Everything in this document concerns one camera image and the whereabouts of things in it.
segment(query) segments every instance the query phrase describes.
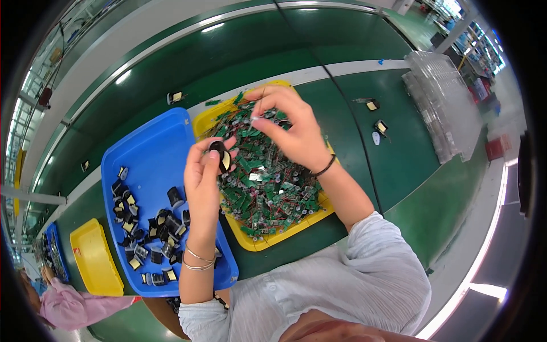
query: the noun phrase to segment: white blouse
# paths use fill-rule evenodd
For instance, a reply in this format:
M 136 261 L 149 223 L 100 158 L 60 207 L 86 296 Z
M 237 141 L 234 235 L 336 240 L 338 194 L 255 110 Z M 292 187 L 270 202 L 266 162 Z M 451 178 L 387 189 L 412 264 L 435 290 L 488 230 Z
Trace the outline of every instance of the white blouse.
M 418 258 L 399 228 L 377 212 L 350 231 L 347 252 L 329 246 L 230 289 L 230 310 L 213 299 L 182 304 L 178 316 L 193 342 L 277 342 L 299 316 L 334 318 L 412 334 L 431 298 Z

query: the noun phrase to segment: yellow plastic bin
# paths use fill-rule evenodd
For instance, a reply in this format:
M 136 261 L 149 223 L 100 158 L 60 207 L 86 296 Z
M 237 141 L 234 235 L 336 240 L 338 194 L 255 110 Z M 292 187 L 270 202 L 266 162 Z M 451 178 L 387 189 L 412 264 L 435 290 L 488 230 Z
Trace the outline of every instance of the yellow plastic bin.
M 72 252 L 85 288 L 94 295 L 124 295 L 124 283 L 114 265 L 104 230 L 96 218 L 70 234 Z
M 267 84 L 279 84 L 279 85 L 285 85 L 293 89 L 295 92 L 296 90 L 286 81 L 282 80 L 275 80 L 268 82 Z M 203 113 L 199 114 L 193 121 L 192 121 L 192 127 L 194 129 L 194 135 L 196 137 L 196 140 L 199 141 L 203 138 L 206 138 L 206 136 L 203 136 L 205 132 L 207 132 L 209 129 L 213 128 L 216 124 L 215 118 L 222 113 L 225 113 L 228 110 L 234 109 L 237 106 L 233 104 L 236 96 L 233 98 L 224 101 L 222 103 L 219 103 L 218 105 L 211 107 L 210 109 L 204 111 Z M 331 153 L 334 153 L 332 147 L 329 143 L 327 143 Z M 220 195 L 220 205 L 222 205 L 222 199 L 224 196 Z M 241 230 L 241 224 L 242 222 L 237 221 L 234 219 L 234 216 L 232 214 L 226 214 L 226 220 L 230 224 L 230 228 L 234 232 L 234 235 L 237 239 L 237 242 L 241 245 L 241 247 L 245 248 L 248 251 L 251 252 L 258 252 L 262 251 L 280 241 L 283 241 L 294 234 L 303 231 L 304 229 L 308 228 L 309 226 L 313 225 L 314 223 L 317 223 L 321 221 L 323 218 L 329 216 L 334 212 L 333 206 L 330 204 L 329 199 L 325 195 L 324 191 L 319 192 L 319 205 L 326 209 L 326 211 L 320 210 L 318 212 L 313 213 L 312 215 L 306 216 L 305 219 L 303 219 L 300 224 L 293 223 L 290 225 L 284 233 L 279 233 L 278 230 L 276 230 L 275 235 L 270 234 L 267 237 L 264 238 L 264 240 L 258 240 L 253 241 L 251 237 L 248 237 L 247 234 L 245 234 Z

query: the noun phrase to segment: bracelet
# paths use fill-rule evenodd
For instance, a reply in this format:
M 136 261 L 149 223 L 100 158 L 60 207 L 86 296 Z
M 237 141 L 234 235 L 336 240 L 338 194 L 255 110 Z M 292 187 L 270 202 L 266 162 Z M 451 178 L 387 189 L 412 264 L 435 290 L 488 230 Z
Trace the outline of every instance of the bracelet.
M 214 260 L 216 259 L 216 257 L 215 257 L 215 259 L 213 259 L 213 260 L 207 260 L 207 259 L 203 259 L 202 257 L 197 256 L 196 253 L 192 252 L 192 251 L 188 248 L 188 242 L 185 243 L 184 246 L 185 246 L 186 250 L 188 251 L 188 253 L 192 254 L 194 257 L 198 258 L 199 260 L 203 260 L 203 261 L 208 262 L 208 263 L 214 263 Z
M 187 269 L 193 270 L 193 271 L 205 271 L 214 266 L 214 262 L 211 262 L 210 264 L 207 264 L 205 266 L 189 266 L 186 264 L 185 261 L 183 261 L 182 264 L 186 266 Z
M 320 171 L 320 172 L 318 172 L 318 173 L 312 173 L 312 174 L 310 174 L 310 176 L 312 176 L 312 177 L 318 177 L 318 176 L 324 174 L 324 173 L 329 169 L 329 167 L 334 163 L 334 160 L 336 159 L 336 154 L 331 154 L 331 155 L 332 155 L 333 157 L 331 158 L 331 160 L 330 160 L 330 162 L 329 162 L 329 165 L 327 165 L 327 167 L 325 167 L 325 168 L 323 169 L 323 171 Z

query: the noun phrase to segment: blue plastic bin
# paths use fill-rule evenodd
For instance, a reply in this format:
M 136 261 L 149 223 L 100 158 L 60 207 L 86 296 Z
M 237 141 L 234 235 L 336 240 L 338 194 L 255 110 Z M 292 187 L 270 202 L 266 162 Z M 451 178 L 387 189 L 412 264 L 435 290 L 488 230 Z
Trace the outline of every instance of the blue plastic bin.
M 52 245 L 55 245 L 57 251 L 59 252 L 59 260 L 61 261 L 61 266 L 63 267 L 63 271 L 65 272 L 65 277 L 63 277 L 61 274 L 57 274 L 57 277 L 62 282 L 68 282 L 70 275 L 68 274 L 65 257 L 63 256 L 63 249 L 59 241 L 59 235 L 57 234 L 57 226 L 55 225 L 55 223 L 51 222 L 49 226 L 45 229 L 45 237 L 48 239 L 49 252 L 51 253 L 51 255 L 53 255 L 53 249 L 51 248 Z
M 148 219 L 154 218 L 161 208 L 171 209 L 167 191 L 176 186 L 182 197 L 184 167 L 190 146 L 195 143 L 190 116 L 183 108 L 171 109 L 153 120 L 142 125 L 128 134 L 105 153 L 101 162 L 102 189 L 104 205 L 108 218 L 108 226 L 112 233 L 114 243 L 122 242 L 124 230 L 121 224 L 114 223 L 114 202 L 112 201 L 112 184 L 118 179 L 121 166 L 128 167 L 129 172 L 123 183 L 129 186 L 129 190 L 140 207 L 138 227 L 148 231 Z M 184 203 L 173 213 L 181 218 L 183 210 L 188 209 L 188 203 Z M 182 236 L 181 247 L 184 249 L 189 229 Z M 224 231 L 217 223 L 217 248 L 222 257 L 218 260 L 214 270 L 214 290 L 224 289 L 235 284 L 239 275 L 234 256 L 228 246 Z M 131 287 L 143 297 L 175 297 L 179 295 L 178 281 L 171 281 L 164 286 L 149 286 L 142 283 L 141 273 L 161 274 L 161 268 L 170 267 L 167 258 L 163 257 L 161 265 L 150 261 L 150 248 L 161 248 L 163 242 L 155 239 L 145 245 L 149 253 L 144 260 L 144 265 L 133 271 L 127 262 L 124 248 L 116 245 L 116 251 L 120 258 L 124 273 Z M 181 264 L 176 263 L 173 270 L 179 279 Z

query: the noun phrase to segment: black beaded bracelet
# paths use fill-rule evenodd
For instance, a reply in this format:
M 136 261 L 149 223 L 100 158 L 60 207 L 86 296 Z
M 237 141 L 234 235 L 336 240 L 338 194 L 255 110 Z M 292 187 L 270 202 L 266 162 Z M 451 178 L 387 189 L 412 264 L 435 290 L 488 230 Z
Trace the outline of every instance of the black beaded bracelet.
M 330 160 L 330 162 L 329 162 L 329 165 L 327 165 L 327 167 L 325 167 L 325 168 L 323 169 L 323 171 L 320 171 L 320 172 L 318 172 L 318 173 L 312 173 L 312 174 L 311 174 L 312 177 L 318 177 L 318 176 L 324 174 L 324 173 L 329 169 L 329 167 L 334 163 L 334 160 L 336 159 L 336 154 L 331 154 L 331 155 L 332 155 L 333 157 L 331 158 L 331 160 Z

